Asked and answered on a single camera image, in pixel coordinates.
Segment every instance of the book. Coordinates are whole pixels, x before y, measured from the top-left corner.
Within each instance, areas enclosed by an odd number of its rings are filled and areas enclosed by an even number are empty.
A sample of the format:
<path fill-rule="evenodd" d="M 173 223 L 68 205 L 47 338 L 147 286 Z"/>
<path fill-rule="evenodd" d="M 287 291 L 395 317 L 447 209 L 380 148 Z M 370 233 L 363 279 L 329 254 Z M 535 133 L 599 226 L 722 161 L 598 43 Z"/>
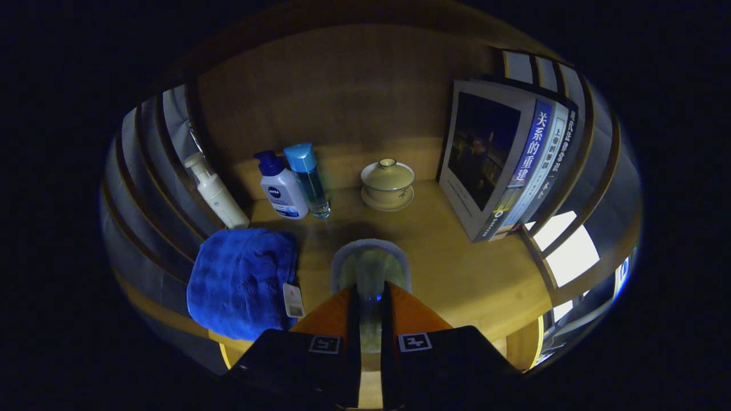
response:
<path fill-rule="evenodd" d="M 558 119 L 551 121 L 553 114 L 554 109 L 551 106 L 540 100 L 536 101 L 531 132 L 523 149 L 523 156 L 520 158 L 518 167 L 515 168 L 510 184 L 503 193 L 498 206 L 493 210 L 482 230 L 483 238 L 492 240 L 493 236 L 506 224 L 506 220 L 522 205 L 521 201 L 526 196 L 526 189 L 536 179 L 539 165 L 543 161 L 542 157 L 547 152 L 547 143 L 550 142 L 549 127 L 551 125 L 555 127 L 558 122 Z"/>
<path fill-rule="evenodd" d="M 520 199 L 545 144 L 541 138 L 531 145 L 534 125 L 543 111 L 546 121 L 539 127 L 547 133 L 559 106 L 545 95 L 496 81 L 454 82 L 438 180 L 471 241 L 486 239 L 486 230 L 502 223 Z"/>
<path fill-rule="evenodd" d="M 561 142 L 561 148 L 558 150 L 556 160 L 551 166 L 550 172 L 543 182 L 541 189 L 538 191 L 538 194 L 536 194 L 536 197 L 533 199 L 533 201 L 531 201 L 531 204 L 528 206 L 525 212 L 523 212 L 523 215 L 518 220 L 518 224 L 516 224 L 511 229 L 511 231 L 515 231 L 515 229 L 520 228 L 520 224 L 527 223 L 530 218 L 533 217 L 533 214 L 535 214 L 538 207 L 540 207 L 541 203 L 543 203 L 543 200 L 545 200 L 545 198 L 548 196 L 548 193 L 553 188 L 553 185 L 556 183 L 556 176 L 561 170 L 561 167 L 564 166 L 564 164 L 566 165 L 565 167 L 568 167 L 567 153 L 571 148 L 573 141 L 578 139 L 578 136 L 575 136 L 577 122 L 578 112 L 577 110 L 571 110 L 569 112 L 569 123 L 566 127 L 566 134 L 564 136 L 564 140 Z"/>
<path fill-rule="evenodd" d="M 537 171 L 531 177 L 528 182 L 526 189 L 523 190 L 523 194 L 515 204 L 507 217 L 503 221 L 502 225 L 494 230 L 491 234 L 490 240 L 497 240 L 505 237 L 505 235 L 511 231 L 518 220 L 524 215 L 526 209 L 531 205 L 538 195 L 538 192 L 543 187 L 543 184 L 548 177 L 549 172 L 553 168 L 553 163 L 558 157 L 558 153 L 561 149 L 561 144 L 566 135 L 567 123 L 569 121 L 569 110 L 563 105 L 559 105 L 556 110 L 556 117 L 551 125 L 550 133 L 545 137 L 547 140 L 545 147 L 540 154 L 538 160 Z"/>

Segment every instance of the blue spray bottle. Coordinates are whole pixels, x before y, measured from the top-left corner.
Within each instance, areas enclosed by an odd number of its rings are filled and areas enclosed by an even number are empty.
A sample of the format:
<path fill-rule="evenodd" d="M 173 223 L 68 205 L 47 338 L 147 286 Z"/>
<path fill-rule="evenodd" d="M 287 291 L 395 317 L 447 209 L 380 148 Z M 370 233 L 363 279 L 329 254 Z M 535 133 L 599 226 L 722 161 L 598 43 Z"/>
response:
<path fill-rule="evenodd" d="M 310 212 L 315 218 L 326 219 L 330 216 L 330 203 L 325 198 L 325 190 L 317 172 L 317 160 L 312 151 L 312 143 L 295 144 L 284 149 L 289 167 L 295 172 L 300 188 L 305 195 Z"/>

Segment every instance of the pump dispenser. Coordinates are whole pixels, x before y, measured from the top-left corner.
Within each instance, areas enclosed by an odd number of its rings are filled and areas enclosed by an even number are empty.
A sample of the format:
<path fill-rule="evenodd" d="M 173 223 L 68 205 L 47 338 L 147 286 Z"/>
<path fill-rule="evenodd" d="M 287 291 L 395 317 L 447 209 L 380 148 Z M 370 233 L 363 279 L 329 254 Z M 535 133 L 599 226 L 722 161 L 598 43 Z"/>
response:
<path fill-rule="evenodd" d="M 213 212 L 226 224 L 226 227 L 247 228 L 249 226 L 249 218 L 233 200 L 219 175 L 208 169 L 201 153 L 188 157 L 184 164 L 198 179 L 198 192 Z"/>

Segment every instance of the white label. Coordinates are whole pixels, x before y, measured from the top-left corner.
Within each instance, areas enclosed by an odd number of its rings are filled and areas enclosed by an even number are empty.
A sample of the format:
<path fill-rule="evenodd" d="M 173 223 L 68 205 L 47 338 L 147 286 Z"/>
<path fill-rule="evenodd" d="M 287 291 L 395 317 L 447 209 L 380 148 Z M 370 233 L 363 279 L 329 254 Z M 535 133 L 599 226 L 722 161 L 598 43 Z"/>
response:
<path fill-rule="evenodd" d="M 284 283 L 284 309 L 290 318 L 302 318 L 305 316 L 305 306 L 302 304 L 302 293 L 299 287 Z"/>

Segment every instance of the blue book spine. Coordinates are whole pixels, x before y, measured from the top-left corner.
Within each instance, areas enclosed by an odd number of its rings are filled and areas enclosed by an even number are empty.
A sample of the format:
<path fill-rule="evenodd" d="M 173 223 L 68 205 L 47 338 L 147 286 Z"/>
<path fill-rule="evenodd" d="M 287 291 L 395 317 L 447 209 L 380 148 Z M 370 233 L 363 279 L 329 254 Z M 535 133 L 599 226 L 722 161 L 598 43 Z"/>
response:
<path fill-rule="evenodd" d="M 533 199 L 541 189 L 544 180 L 548 177 L 551 166 L 556 160 L 556 155 L 561 147 L 561 141 L 566 132 L 569 111 L 563 106 L 556 106 L 556 116 L 551 121 L 550 134 L 545 138 L 547 143 L 541 153 L 540 161 L 538 161 L 537 171 L 531 177 L 530 182 L 523 190 L 518 204 L 510 210 L 510 214 L 499 228 L 498 232 L 506 233 L 512 228 L 519 218 L 526 212 L 526 209 L 533 202 Z"/>
<path fill-rule="evenodd" d="M 536 170 L 535 164 L 538 162 L 538 155 L 544 144 L 544 134 L 547 134 L 546 128 L 550 122 L 553 109 L 550 105 L 536 100 L 536 108 L 533 112 L 533 122 L 531 123 L 531 131 L 526 145 L 523 148 L 523 154 L 520 156 L 518 166 L 503 192 L 498 205 L 490 214 L 490 218 L 482 227 L 480 240 L 492 237 L 502 225 L 503 220 L 507 217 L 511 207 L 518 201 L 520 194 L 525 185 L 530 181 L 532 173 Z"/>

